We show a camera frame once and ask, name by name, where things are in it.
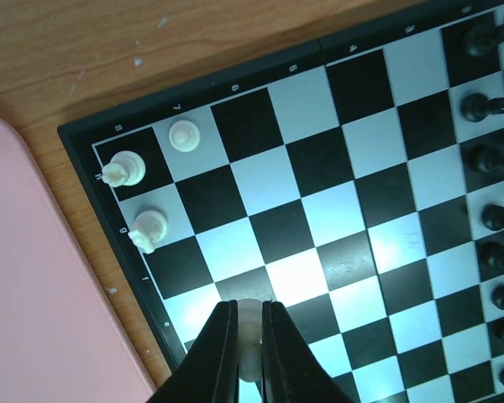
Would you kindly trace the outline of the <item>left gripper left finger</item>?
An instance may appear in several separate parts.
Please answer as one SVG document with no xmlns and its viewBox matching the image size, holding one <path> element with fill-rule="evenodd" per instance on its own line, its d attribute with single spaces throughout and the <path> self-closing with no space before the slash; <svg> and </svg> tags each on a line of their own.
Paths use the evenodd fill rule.
<svg viewBox="0 0 504 403">
<path fill-rule="evenodd" d="M 180 366 L 150 401 L 238 401 L 238 328 L 238 303 L 219 302 Z"/>
</svg>

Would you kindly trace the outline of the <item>white rook piece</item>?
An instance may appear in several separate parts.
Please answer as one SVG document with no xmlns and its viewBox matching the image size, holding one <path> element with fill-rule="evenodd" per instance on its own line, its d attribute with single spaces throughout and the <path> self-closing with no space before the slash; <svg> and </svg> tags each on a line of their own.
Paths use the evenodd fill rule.
<svg viewBox="0 0 504 403">
<path fill-rule="evenodd" d="M 117 152 L 102 168 L 102 181 L 111 187 L 135 186 L 146 174 L 144 159 L 134 151 Z"/>
</svg>

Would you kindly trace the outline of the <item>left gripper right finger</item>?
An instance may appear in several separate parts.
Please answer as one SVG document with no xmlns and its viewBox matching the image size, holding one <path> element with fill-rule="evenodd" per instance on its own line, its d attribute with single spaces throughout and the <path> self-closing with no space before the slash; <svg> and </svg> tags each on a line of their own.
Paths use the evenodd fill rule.
<svg viewBox="0 0 504 403">
<path fill-rule="evenodd" d="M 287 309 L 262 305 L 262 400 L 264 402 L 350 402 L 307 346 Z"/>
</svg>

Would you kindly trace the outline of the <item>white knight piece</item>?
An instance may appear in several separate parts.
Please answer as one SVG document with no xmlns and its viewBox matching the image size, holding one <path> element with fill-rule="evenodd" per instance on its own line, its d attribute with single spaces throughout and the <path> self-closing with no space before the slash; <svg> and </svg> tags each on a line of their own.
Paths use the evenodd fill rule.
<svg viewBox="0 0 504 403">
<path fill-rule="evenodd" d="M 140 213 L 130 226 L 128 236 L 145 254 L 155 251 L 155 244 L 166 236 L 168 221 L 162 212 L 148 210 Z"/>
</svg>

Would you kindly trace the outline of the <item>white pawn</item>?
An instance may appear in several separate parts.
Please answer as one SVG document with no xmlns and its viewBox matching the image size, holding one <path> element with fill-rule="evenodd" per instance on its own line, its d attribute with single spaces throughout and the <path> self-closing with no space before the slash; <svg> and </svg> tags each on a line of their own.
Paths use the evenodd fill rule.
<svg viewBox="0 0 504 403">
<path fill-rule="evenodd" d="M 169 141 L 180 152 L 191 152 L 200 143 L 200 130 L 189 120 L 179 120 L 169 129 Z"/>
<path fill-rule="evenodd" d="M 262 375 L 262 302 L 238 301 L 238 365 L 244 382 L 259 381 Z"/>
</svg>

